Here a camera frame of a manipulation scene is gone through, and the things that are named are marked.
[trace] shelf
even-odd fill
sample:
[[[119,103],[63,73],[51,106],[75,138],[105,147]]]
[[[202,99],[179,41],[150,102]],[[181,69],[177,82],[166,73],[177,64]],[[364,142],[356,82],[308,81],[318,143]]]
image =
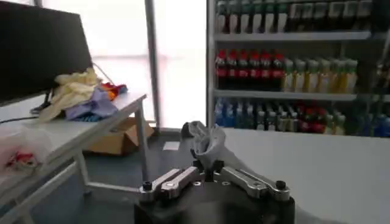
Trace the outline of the shelf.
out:
[[[215,97],[245,97],[264,99],[302,99],[302,100],[329,100],[353,101],[356,94],[327,94],[327,93],[289,93],[270,91],[240,91],[240,90],[214,90]]]
[[[215,40],[229,41],[347,41],[347,40],[385,40],[386,34],[371,35],[364,32],[307,32],[307,33],[242,33],[216,34]]]

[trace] cable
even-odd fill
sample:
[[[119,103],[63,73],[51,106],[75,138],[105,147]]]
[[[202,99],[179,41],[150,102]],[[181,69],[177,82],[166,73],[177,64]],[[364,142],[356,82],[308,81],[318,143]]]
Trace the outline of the cable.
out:
[[[108,81],[110,81],[110,83],[115,85],[112,79],[110,79],[110,77],[103,71],[102,68],[99,67],[99,65],[97,65],[95,62],[92,62],[92,64],[95,65],[103,73],[103,75],[108,79]]]
[[[9,119],[9,120],[0,121],[0,124],[4,124],[4,123],[8,123],[8,122],[13,122],[13,121],[30,120],[30,119],[36,119],[36,118],[38,118],[38,117],[35,116],[35,117],[20,117],[20,118],[13,118],[13,119]]]

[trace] bolt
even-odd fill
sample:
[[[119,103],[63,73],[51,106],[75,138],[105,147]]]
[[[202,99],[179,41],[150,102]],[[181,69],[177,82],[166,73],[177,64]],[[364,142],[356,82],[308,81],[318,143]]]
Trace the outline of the bolt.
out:
[[[145,191],[151,191],[152,190],[152,187],[153,187],[153,184],[149,181],[145,181],[143,184],[142,184],[142,188],[145,190]]]
[[[286,189],[286,182],[278,180],[275,183],[276,189],[278,190],[285,190]]]

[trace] white table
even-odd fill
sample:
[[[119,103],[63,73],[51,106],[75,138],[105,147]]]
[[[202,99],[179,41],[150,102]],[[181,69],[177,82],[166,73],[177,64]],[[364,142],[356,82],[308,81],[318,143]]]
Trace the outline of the white table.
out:
[[[0,224],[13,223],[20,217],[23,218],[25,223],[33,223],[31,216],[29,215],[29,210],[40,200],[45,198],[45,196],[49,195],[65,180],[67,180],[77,170],[77,168],[79,168],[82,173],[83,182],[85,183],[85,192],[88,192],[89,187],[101,187],[126,192],[137,192],[137,188],[91,182],[88,177],[88,171],[85,166],[82,150],[87,148],[101,136],[105,135],[105,133],[111,128],[129,117],[130,114],[135,113],[137,133],[139,133],[138,142],[142,154],[143,180],[149,180],[146,160],[148,147],[146,137],[143,132],[145,121],[142,102],[145,98],[145,94],[138,93],[119,95],[113,102],[119,111],[112,117],[100,122],[70,122],[55,120],[45,124],[37,124],[36,121],[29,120],[3,124],[23,125],[27,128],[42,129],[48,133],[52,142],[52,148],[44,165],[35,175],[0,176],[0,207],[11,200],[14,200],[17,203],[17,206],[4,216],[0,217]],[[37,106],[37,104],[33,105],[32,101],[28,100],[0,108],[0,114],[2,115],[0,119],[3,120],[11,118],[3,117],[4,114],[10,114],[13,118],[28,116],[27,114],[29,109]],[[23,192],[31,188],[31,186],[50,174],[53,170],[58,169],[59,166],[69,161],[71,158],[74,158],[75,160],[71,165],[61,170],[60,173],[46,182],[27,198],[20,198],[20,195]]]
[[[224,130],[249,168],[286,181],[304,223],[389,223],[390,139]]]

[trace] black monitor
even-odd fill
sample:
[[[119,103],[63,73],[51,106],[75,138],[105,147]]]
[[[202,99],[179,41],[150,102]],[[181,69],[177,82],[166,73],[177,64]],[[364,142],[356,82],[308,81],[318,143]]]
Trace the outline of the black monitor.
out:
[[[0,105],[44,93],[92,67],[80,16],[0,1]]]

